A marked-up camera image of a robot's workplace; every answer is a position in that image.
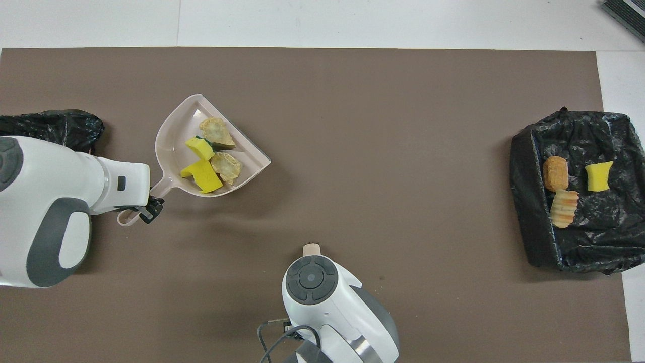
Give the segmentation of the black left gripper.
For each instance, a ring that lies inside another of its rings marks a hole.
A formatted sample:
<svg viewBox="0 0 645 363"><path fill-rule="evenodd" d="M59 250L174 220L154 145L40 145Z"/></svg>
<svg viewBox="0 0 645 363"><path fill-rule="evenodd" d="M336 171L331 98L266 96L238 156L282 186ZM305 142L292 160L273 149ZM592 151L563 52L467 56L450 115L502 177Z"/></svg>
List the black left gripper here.
<svg viewBox="0 0 645 363"><path fill-rule="evenodd" d="M164 199L157 198L156 196L150 196L148 198L148 209L147 205L116 205L114 208L116 211L135 211L139 212L139 218L145 223L150 224L152 221L159 216L163 210Z"/></svg>

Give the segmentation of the yellow sponge piece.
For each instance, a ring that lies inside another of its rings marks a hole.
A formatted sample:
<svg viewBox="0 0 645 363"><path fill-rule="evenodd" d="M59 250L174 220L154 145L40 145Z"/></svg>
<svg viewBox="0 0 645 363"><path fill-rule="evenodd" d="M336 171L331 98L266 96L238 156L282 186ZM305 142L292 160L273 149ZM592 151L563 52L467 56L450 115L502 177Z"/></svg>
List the yellow sponge piece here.
<svg viewBox="0 0 645 363"><path fill-rule="evenodd" d="M588 184L587 190L590 192L603 192L610 189L609 179L610 170L613 161L589 164L585 166L587 172Z"/></svg>
<svg viewBox="0 0 645 363"><path fill-rule="evenodd" d="M186 140L184 144L186 147L189 147L189 149L199 159L203 159L205 161L209 161L216 154L210 142L199 136L194 136L193 138Z"/></svg>
<svg viewBox="0 0 645 363"><path fill-rule="evenodd" d="M223 186L208 159L200 159L180 172L180 177L193 177L201 193L211 193Z"/></svg>

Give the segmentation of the beige plastic dustpan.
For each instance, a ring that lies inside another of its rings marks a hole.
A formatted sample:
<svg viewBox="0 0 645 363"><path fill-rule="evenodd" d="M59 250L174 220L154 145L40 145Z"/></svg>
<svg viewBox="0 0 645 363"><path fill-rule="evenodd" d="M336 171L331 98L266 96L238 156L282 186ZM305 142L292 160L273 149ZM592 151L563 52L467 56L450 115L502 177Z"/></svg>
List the beige plastic dustpan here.
<svg viewBox="0 0 645 363"><path fill-rule="evenodd" d="M180 171L198 161L198 157L189 150L185 142L191 137L201 135L199 124L211 117L222 119L227 126L236 145L230 154L240 161L242 170L233 186L223 186L211 193L203 193L194 181L180 177ZM155 155L163 177L152 186L150 195L161 199L165 198L172 188L204 198L227 195L247 184L272 163L267 154L201 94L187 97L166 118L155 138Z"/></svg>

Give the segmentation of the orange striped croissant piece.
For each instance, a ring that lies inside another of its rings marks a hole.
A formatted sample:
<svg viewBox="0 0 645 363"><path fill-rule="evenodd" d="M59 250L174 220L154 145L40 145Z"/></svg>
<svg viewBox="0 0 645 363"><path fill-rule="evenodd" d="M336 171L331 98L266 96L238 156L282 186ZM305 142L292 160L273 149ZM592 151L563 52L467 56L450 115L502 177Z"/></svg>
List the orange striped croissant piece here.
<svg viewBox="0 0 645 363"><path fill-rule="evenodd" d="M214 172L230 187L235 184L243 168L242 163L226 152L216 152L210 163Z"/></svg>

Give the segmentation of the beige bread chunk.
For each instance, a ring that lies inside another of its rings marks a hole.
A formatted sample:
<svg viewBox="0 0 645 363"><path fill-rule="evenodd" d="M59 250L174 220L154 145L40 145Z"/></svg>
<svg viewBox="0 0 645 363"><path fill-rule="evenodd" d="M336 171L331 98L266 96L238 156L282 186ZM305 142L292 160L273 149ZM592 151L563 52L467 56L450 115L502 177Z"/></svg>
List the beige bread chunk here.
<svg viewBox="0 0 645 363"><path fill-rule="evenodd" d="M235 149L236 144L223 119L216 117L207 118L200 122L199 127L203 138L210 143L214 151Z"/></svg>
<svg viewBox="0 0 645 363"><path fill-rule="evenodd" d="M550 208L551 224L559 229L566 229L574 221L579 193L557 189Z"/></svg>

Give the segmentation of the brown textured cylinder piece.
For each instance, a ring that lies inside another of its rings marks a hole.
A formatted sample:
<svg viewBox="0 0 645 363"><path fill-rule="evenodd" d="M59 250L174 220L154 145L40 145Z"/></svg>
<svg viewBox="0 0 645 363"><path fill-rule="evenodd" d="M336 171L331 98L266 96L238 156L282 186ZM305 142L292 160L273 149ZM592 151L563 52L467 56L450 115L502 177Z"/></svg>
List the brown textured cylinder piece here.
<svg viewBox="0 0 645 363"><path fill-rule="evenodd" d="M560 189L568 189L568 164L565 158L560 156L548 157L542 165L542 176L545 189L556 192Z"/></svg>

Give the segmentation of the black bag lined bin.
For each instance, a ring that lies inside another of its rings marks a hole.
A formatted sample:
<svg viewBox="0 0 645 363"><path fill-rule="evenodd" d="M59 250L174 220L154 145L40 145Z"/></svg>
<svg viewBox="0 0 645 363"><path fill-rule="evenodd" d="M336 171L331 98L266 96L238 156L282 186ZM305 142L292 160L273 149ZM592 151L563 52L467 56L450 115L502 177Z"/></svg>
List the black bag lined bin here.
<svg viewBox="0 0 645 363"><path fill-rule="evenodd" d="M25 136L93 154L105 131L104 122L78 109L0 115L0 136Z"/></svg>
<svg viewBox="0 0 645 363"><path fill-rule="evenodd" d="M568 164L579 193L573 223L551 224L555 192L544 187L550 156ZM585 166L613 161L610 189L587 190ZM510 188L528 261L574 273L619 273L645 263L645 149L628 116L566 108L526 126L511 141Z"/></svg>

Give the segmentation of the brown table mat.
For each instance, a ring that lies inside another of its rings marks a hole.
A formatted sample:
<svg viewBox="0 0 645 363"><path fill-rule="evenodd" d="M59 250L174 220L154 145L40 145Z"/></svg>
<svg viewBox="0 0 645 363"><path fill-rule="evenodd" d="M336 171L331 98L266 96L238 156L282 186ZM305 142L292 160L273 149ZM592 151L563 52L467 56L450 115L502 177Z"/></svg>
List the brown table mat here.
<svg viewBox="0 0 645 363"><path fill-rule="evenodd" d="M389 310L400 363L629 361L620 274L526 261L512 137L601 111L590 51L4 49L0 114L80 109L97 154L148 163L202 94L272 163L216 198L173 189L150 225L93 221L78 271L0 287L0 363L257 363L281 279L317 242Z"/></svg>

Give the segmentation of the dark ribbed grille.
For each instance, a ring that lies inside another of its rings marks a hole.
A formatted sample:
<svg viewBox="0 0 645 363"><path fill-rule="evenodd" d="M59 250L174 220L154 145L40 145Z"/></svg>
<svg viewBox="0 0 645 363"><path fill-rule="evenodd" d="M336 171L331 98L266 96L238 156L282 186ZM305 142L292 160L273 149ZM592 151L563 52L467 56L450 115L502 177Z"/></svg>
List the dark ribbed grille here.
<svg viewBox="0 0 645 363"><path fill-rule="evenodd" d="M600 7L645 43L645 0L602 0Z"/></svg>

